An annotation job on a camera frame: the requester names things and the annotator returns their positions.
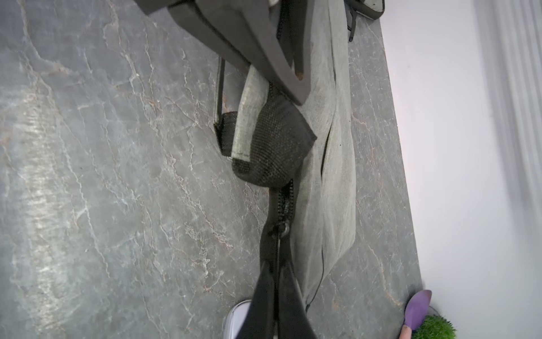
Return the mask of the front artificial grass roll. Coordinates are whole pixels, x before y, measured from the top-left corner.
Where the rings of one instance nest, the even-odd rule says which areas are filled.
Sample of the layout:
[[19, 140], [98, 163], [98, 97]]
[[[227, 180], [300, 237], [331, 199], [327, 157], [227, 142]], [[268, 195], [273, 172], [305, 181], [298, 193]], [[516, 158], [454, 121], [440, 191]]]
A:
[[413, 332], [412, 339], [457, 339], [456, 329], [450, 321], [438, 315], [427, 316]]

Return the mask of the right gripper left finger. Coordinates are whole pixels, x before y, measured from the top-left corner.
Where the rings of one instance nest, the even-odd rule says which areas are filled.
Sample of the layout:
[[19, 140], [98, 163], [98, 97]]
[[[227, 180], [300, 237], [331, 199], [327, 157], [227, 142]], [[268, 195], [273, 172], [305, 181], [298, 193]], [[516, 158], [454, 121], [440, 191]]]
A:
[[237, 338], [272, 339], [275, 335], [275, 280], [272, 268], [265, 262], [261, 268], [254, 295]]

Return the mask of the white computer mouse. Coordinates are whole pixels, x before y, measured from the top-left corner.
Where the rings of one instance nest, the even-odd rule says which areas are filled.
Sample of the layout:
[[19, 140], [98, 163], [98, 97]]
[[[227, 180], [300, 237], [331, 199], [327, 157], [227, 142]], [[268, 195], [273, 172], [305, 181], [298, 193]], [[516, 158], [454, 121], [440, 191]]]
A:
[[223, 325], [223, 339], [236, 339], [251, 306], [251, 300], [247, 299], [236, 304], [228, 313]]

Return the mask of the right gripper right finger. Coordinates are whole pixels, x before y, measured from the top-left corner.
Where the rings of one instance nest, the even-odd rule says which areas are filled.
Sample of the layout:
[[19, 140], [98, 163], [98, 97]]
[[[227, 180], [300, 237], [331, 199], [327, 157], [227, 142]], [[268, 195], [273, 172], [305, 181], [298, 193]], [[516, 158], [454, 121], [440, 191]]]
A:
[[285, 264], [279, 274], [277, 316], [278, 338], [317, 338], [306, 316], [291, 264]]

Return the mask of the grey laptop bag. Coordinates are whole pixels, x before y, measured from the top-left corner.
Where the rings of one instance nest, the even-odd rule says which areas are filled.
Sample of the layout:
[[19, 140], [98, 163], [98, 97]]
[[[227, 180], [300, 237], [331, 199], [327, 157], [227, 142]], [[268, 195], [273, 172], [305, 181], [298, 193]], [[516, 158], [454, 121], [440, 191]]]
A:
[[276, 22], [268, 18], [273, 1], [228, 1], [227, 19], [246, 22], [245, 45], [262, 35], [274, 52], [281, 40], [302, 38], [308, 72], [297, 93], [275, 71], [245, 55], [221, 30], [207, 22], [196, 1], [140, 1], [146, 14], [166, 8], [179, 25], [218, 53], [220, 64], [248, 66], [239, 110], [215, 110], [221, 153], [235, 175], [266, 187], [268, 219], [261, 238], [261, 267], [272, 263], [279, 227], [288, 242], [286, 268], [271, 283], [281, 299], [308, 307], [322, 279], [351, 247], [356, 231], [356, 169], [351, 135], [348, 44], [354, 15], [346, 1], [278, 1]]

